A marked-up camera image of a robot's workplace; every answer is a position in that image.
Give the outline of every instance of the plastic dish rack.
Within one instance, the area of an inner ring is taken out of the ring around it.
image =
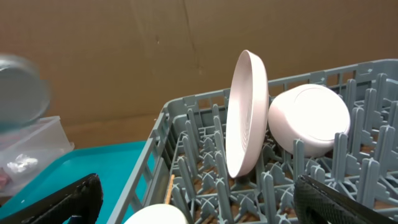
[[[172,100],[163,107],[109,223],[163,203],[175,175],[171,203],[189,223],[298,223],[294,180],[308,174],[377,212],[398,220],[398,60],[377,60],[269,82],[271,99],[304,83],[326,85],[351,111],[351,129],[337,133],[325,157],[304,158],[303,142],[286,153],[270,132],[250,174],[230,179],[224,137],[229,90]],[[150,171],[149,157],[155,159]],[[146,185],[139,199],[138,185]]]

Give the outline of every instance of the turquoise tray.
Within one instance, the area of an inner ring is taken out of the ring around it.
[[[140,141],[79,149],[62,156],[0,208],[0,219],[32,205],[90,173],[96,173],[104,192],[104,202],[97,223],[106,223],[145,143]],[[149,167],[153,169],[155,161],[153,157],[149,160]],[[145,181],[140,181],[138,187],[137,195],[142,200],[146,190]],[[132,214],[133,211],[129,207],[123,221]]]

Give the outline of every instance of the brown wall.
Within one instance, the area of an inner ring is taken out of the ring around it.
[[[0,0],[0,52],[39,65],[66,125],[227,88],[243,49],[275,79],[398,58],[397,40],[396,0]]]

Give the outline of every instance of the dish rack base grid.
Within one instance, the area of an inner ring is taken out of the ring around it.
[[[336,133],[331,152],[304,158],[303,141],[296,139],[291,155],[267,131],[255,168],[231,179],[224,144],[229,89],[172,100],[163,107],[108,222],[120,223],[129,205],[136,212],[163,203],[169,177],[175,175],[171,203],[189,223],[298,223],[293,192],[301,174],[398,221],[398,60],[281,78],[269,81],[269,88],[286,91],[295,83],[328,86],[351,112],[349,134]],[[156,161],[153,171],[150,157]],[[143,200],[136,194],[139,184],[147,186]]]

